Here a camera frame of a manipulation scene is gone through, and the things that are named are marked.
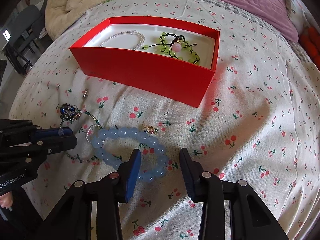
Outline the left hand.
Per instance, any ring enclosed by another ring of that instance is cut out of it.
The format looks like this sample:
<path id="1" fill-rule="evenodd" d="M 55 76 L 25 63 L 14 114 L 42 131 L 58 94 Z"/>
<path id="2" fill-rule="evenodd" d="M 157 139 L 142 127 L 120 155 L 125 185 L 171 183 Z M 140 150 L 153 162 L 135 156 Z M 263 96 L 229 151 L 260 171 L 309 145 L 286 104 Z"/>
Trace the left hand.
<path id="1" fill-rule="evenodd" d="M 8 209 L 12 206 L 12 204 L 13 204 L 13 197 L 11 192 L 8 192 L 0 196 L 1 208 Z"/>

